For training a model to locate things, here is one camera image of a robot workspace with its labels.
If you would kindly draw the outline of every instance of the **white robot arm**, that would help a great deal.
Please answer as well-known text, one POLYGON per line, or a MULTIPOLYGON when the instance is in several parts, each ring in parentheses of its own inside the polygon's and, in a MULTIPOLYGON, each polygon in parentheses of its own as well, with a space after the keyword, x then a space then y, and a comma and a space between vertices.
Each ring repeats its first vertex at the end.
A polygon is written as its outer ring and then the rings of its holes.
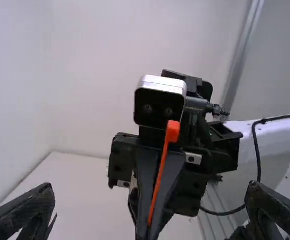
MULTIPOLYGON (((228 121, 225 127, 232 132, 240 132, 238 164, 256 160, 252 124, 258 120, 228 121)), ((261 157, 290 153, 290 118, 269 121, 255 127, 261 157)))

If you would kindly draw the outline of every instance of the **camera lens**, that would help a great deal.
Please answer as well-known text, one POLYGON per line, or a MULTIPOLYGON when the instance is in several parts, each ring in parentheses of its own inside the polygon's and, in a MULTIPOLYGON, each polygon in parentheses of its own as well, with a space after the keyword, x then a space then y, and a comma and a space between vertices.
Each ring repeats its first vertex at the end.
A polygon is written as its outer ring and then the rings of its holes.
POLYGON ((165 110, 165 117, 170 118, 173 114, 173 111, 170 108, 165 110))
POLYGON ((143 108, 143 112, 145 114, 151 114, 152 111, 153 111, 153 109, 151 108, 151 106, 149 104, 146 104, 143 108))

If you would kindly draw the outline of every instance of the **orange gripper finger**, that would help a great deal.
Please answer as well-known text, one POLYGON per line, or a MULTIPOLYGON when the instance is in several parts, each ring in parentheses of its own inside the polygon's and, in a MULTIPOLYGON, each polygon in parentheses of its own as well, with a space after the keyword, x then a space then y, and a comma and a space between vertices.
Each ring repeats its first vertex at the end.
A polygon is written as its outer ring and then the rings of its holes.
POLYGON ((157 195, 158 195, 159 188, 160 188, 161 176, 163 174, 163 169, 164 169, 165 161, 167 158, 168 145, 169 145, 169 143, 176 143, 177 142, 179 132, 180 132, 180 123, 177 121, 169 120, 167 123, 167 128, 166 128, 163 153, 161 155, 160 166, 159 166, 156 184, 155 184, 155 188, 154 188, 154 192, 153 192, 153 197, 152 197, 150 209, 149 209, 149 215, 148 215, 148 226, 149 227, 151 225, 151 221, 153 218, 155 203, 156 203, 157 195))

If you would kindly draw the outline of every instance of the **cable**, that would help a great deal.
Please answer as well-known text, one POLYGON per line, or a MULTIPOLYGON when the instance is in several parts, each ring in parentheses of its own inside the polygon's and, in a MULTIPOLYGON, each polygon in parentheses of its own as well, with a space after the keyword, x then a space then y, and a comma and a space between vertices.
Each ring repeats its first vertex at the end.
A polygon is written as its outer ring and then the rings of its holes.
MULTIPOLYGON (((258 142, 257 142, 257 136, 256 136, 256 125, 258 124, 266 124, 267 122, 272 122, 272 121, 277 121, 277 120, 283 120, 283 119, 290 119, 290 115, 284 115, 284 116, 276 116, 276 117, 271 117, 267 119, 261 119, 259 121, 256 121, 252 124, 251 126, 251 132, 253 135, 253 140, 254 140, 254 146, 255 146, 255 153, 256 153, 256 160, 257 160, 257 181, 260 182, 261 180, 261 163, 260 163, 260 153, 259 153, 259 147, 258 147, 258 142)), ((235 214, 240 212, 245 208, 245 204, 242 204, 240 207, 231 210, 231 211, 225 211, 225 212, 216 212, 216 211, 210 211, 208 209, 205 209, 204 207, 200 206, 199 207, 201 211, 214 215, 214 216, 228 216, 231 214, 235 214)))

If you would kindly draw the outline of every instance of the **white floor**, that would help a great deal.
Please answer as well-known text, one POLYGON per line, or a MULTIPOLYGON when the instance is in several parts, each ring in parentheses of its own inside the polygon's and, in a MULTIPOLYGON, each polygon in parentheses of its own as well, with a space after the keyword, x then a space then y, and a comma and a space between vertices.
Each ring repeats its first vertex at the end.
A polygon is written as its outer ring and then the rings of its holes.
MULTIPOLYGON (((49 182, 56 198, 54 214, 58 214, 49 240, 134 240, 128 191, 108 187, 107 166, 104 159, 53 152, 4 203, 49 182)), ((174 216, 159 237, 180 239, 203 239, 196 217, 174 216)))

